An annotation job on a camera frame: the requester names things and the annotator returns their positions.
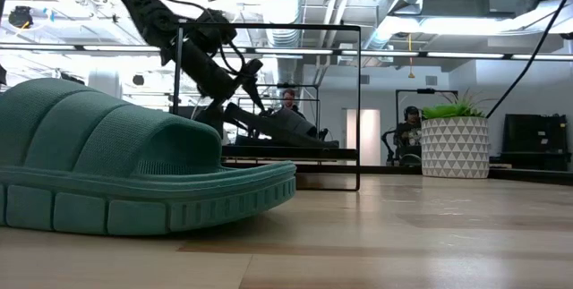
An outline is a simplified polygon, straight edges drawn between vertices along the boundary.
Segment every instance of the green plant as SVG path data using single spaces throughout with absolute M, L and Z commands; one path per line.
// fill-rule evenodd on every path
M 453 98 L 449 98 L 442 94 L 442 96 L 448 100 L 449 104 L 427 106 L 423 109 L 423 116 L 426 119 L 451 118 L 459 116 L 483 118 L 485 115 L 483 114 L 483 111 L 477 108 L 477 106 L 482 102 L 492 101 L 494 99 L 475 100 L 477 95 L 479 95 L 479 93 L 470 95 L 469 89 L 466 90 L 466 93 L 464 93 L 462 97 L 453 95 Z

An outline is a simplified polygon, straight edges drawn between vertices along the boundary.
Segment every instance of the teal slide sandal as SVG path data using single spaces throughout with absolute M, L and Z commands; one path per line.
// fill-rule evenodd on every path
M 221 164 L 215 130 L 77 83 L 0 97 L 0 225 L 167 234 L 220 225 L 295 195 L 295 165 Z

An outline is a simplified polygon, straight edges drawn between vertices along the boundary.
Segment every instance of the white planter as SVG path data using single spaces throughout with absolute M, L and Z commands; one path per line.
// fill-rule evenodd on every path
M 421 143 L 424 176 L 487 178 L 490 171 L 487 119 L 425 120 Z

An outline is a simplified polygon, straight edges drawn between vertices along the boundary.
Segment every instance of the person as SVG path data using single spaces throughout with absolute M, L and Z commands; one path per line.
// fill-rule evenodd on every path
M 297 115 L 300 115 L 304 120 L 306 117 L 298 111 L 298 106 L 295 105 L 296 92 L 293 89 L 283 90 L 283 107 L 294 111 Z
M 404 123 L 398 125 L 396 136 L 402 146 L 417 146 L 420 144 L 422 124 L 420 122 L 420 110 L 415 106 L 409 106 L 404 111 Z

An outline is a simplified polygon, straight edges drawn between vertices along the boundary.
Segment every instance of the wooden floor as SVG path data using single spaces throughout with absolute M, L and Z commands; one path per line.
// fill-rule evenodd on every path
M 0 288 L 573 288 L 573 189 L 365 176 L 190 234 L 0 228 Z

